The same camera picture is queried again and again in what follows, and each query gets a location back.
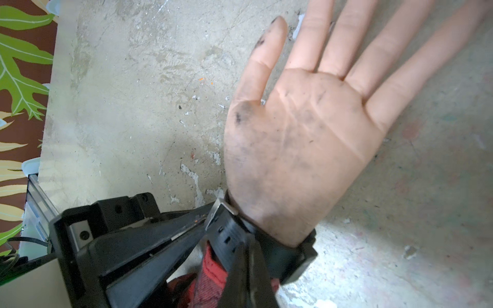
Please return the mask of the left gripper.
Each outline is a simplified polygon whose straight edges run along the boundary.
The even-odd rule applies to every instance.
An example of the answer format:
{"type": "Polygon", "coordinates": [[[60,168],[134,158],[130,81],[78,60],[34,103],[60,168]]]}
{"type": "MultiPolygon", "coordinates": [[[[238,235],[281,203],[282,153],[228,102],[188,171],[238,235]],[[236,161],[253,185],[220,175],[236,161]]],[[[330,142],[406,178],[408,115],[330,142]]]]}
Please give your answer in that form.
{"type": "Polygon", "coordinates": [[[50,222],[50,240],[72,306],[160,307],[172,303],[166,280],[204,236],[205,227],[196,226],[212,206],[169,219],[146,192],[59,214],[50,222]]]}

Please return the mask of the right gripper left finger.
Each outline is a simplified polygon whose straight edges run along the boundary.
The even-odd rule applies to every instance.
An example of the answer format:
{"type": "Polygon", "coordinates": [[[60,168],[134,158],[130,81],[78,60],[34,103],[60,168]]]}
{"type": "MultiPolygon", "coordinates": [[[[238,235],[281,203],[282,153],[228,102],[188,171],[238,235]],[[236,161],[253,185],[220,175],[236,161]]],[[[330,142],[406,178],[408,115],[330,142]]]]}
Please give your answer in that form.
{"type": "Polygon", "coordinates": [[[250,236],[237,247],[218,307],[250,307],[250,236]]]}

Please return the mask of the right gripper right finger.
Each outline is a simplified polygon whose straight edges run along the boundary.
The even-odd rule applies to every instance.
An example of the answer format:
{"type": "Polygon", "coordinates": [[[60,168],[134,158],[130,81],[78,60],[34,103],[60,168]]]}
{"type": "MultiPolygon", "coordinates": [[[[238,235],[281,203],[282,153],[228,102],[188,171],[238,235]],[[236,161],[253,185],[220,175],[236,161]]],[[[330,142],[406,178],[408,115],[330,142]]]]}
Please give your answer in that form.
{"type": "Polygon", "coordinates": [[[247,237],[247,307],[279,307],[274,295],[268,269],[259,243],[247,237]]]}

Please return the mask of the black wrist watch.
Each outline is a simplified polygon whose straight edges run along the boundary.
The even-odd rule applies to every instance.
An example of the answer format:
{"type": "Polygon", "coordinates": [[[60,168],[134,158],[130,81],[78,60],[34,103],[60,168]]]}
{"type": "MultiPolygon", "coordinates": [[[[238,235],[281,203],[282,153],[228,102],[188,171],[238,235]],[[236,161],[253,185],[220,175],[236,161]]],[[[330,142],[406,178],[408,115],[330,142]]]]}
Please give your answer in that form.
{"type": "Polygon", "coordinates": [[[209,245],[227,272],[231,271],[236,247],[252,235],[261,247],[268,273],[282,285],[297,281],[318,256],[313,248],[315,230],[298,247],[285,246],[242,217],[228,198],[216,199],[205,221],[205,230],[209,245]]]}

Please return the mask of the mannequin hand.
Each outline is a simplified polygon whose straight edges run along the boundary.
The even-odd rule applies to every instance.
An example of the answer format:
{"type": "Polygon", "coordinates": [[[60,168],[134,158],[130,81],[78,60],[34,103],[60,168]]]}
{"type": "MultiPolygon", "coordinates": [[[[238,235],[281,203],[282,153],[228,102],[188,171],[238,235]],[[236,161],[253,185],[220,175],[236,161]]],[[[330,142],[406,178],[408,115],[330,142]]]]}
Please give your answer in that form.
{"type": "Polygon", "coordinates": [[[267,100],[268,79],[287,36],[276,18],[255,45],[225,124],[228,192],[240,213],[278,242],[296,247],[328,215],[425,83],[467,43],[492,10],[466,1],[399,69],[434,7],[403,1],[363,53],[376,1],[348,1],[336,23],[333,1],[311,1],[267,100]]]}

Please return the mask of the red plaid sleeve forearm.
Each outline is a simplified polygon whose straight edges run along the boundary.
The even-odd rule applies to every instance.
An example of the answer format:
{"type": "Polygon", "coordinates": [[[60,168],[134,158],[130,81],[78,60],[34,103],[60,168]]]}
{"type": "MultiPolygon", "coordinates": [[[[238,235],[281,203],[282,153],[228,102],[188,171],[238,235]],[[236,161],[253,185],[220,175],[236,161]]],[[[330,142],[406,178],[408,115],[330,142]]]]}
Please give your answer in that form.
{"type": "MultiPolygon", "coordinates": [[[[223,268],[209,242],[206,242],[204,248],[204,257],[198,273],[189,273],[168,283],[168,292],[172,300],[170,306],[218,307],[229,272],[223,268]]],[[[281,283],[277,278],[270,280],[276,296],[281,283]]]]}

